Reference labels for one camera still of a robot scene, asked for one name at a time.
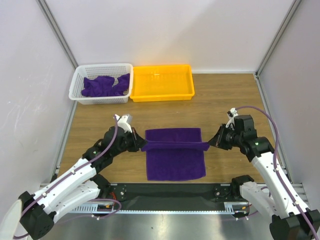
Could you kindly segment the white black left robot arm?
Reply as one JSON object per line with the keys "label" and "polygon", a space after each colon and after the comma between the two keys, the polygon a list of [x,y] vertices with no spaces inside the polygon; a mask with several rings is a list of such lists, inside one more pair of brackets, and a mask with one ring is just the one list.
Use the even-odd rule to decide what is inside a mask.
{"label": "white black left robot arm", "polygon": [[45,236],[65,214],[94,199],[110,195],[110,183],[100,172],[124,152],[138,152],[147,141],[129,126],[112,126],[60,177],[31,194],[23,192],[20,224],[34,240]]}

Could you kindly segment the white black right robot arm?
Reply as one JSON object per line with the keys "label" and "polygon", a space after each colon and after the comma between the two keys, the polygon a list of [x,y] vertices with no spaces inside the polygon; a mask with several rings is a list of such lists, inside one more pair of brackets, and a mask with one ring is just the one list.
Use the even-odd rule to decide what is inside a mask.
{"label": "white black right robot arm", "polygon": [[249,175],[231,181],[230,195],[236,201],[247,200],[269,221],[275,240],[317,240],[320,212],[310,210],[290,183],[268,138],[259,137],[251,115],[227,113],[209,145],[223,150],[239,148],[262,176],[269,193],[264,193]]}

